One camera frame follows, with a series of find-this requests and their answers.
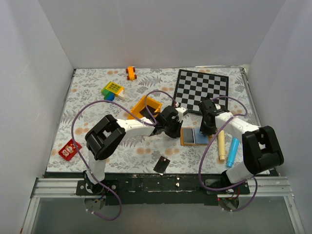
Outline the tan leather card holder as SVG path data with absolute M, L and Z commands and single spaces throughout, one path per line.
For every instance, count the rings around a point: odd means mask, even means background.
M 201 146 L 201 145 L 208 145 L 210 143 L 210 140 L 212 137 L 202 134 L 200 132 L 200 128 L 195 127 L 195 128 L 192 128 L 193 134 L 194 134 L 194 143 L 193 144 L 185 144 L 183 142 L 183 129 L 184 128 L 185 127 L 182 127 L 181 131 L 180 131 L 180 144 L 182 146 Z

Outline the dark credit card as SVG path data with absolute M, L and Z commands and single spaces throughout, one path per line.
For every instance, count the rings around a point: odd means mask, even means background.
M 158 162 L 156 163 L 155 167 L 154 167 L 154 171 L 156 173 L 159 173 L 159 174 L 164 174 L 168 165 L 170 163 L 170 160 L 161 156 L 158 160 Z
M 147 107 L 144 107 L 140 112 L 139 112 L 143 117 L 146 117 L 146 118 L 151 118 L 151 114 L 153 116 L 156 116 L 158 114 L 158 112 L 156 112 L 156 110 L 151 107 L 151 106 L 147 106 Z
M 183 129 L 183 142 L 185 144 L 193 144 L 194 143 L 194 134 L 192 128 L 184 128 Z

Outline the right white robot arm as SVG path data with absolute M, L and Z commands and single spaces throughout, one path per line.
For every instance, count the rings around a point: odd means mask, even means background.
M 284 157 L 271 126 L 256 126 L 234 116 L 225 108 L 217 108 L 211 99 L 199 103 L 202 114 L 200 130 L 217 136 L 223 130 L 242 144 L 243 161 L 224 171 L 220 187 L 227 194 L 238 188 L 238 183 L 284 163 Z

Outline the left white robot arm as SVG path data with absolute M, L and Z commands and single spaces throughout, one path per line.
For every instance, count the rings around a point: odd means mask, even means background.
M 156 126 L 152 126 L 152 121 L 146 117 L 140 120 L 122 120 L 106 115 L 85 136 L 89 150 L 89 169 L 86 171 L 89 179 L 88 191 L 93 195 L 103 191 L 106 159 L 114 153 L 124 138 L 150 137 L 163 132 L 171 138 L 180 137 L 183 117 L 187 112 L 183 107 L 167 106 L 156 116 Z

